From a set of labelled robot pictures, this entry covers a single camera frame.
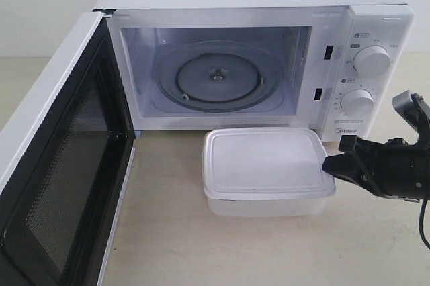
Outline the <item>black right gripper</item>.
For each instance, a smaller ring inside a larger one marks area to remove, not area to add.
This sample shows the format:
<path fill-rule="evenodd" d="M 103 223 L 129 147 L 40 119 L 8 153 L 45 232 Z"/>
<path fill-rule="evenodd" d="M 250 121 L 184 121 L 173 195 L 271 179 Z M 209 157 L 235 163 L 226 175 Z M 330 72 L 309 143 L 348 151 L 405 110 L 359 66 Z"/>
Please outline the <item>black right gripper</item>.
<path fill-rule="evenodd" d="M 338 151 L 325 158 L 322 170 L 372 195 L 424 200 L 429 197 L 429 143 L 408 144 L 402 138 L 385 143 L 342 135 Z M 361 166 L 352 155 L 359 155 Z"/>

